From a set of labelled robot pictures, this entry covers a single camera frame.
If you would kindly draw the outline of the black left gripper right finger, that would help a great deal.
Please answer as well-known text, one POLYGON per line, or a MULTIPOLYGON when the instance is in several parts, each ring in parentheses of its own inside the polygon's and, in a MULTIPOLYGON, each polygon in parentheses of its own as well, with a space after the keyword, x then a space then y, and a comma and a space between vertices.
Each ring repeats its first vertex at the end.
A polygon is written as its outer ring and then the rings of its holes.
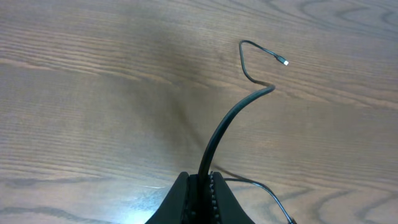
POLYGON ((211 174, 211 204, 214 223, 254 224, 219 172, 211 174))

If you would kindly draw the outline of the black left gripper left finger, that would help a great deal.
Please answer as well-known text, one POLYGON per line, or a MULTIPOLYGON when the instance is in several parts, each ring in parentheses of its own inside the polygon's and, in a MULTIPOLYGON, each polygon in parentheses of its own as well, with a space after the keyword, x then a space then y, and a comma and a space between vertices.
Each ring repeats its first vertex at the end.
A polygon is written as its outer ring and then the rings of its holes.
POLYGON ((146 224, 181 224, 188 194, 189 174, 181 172, 156 212, 146 224))

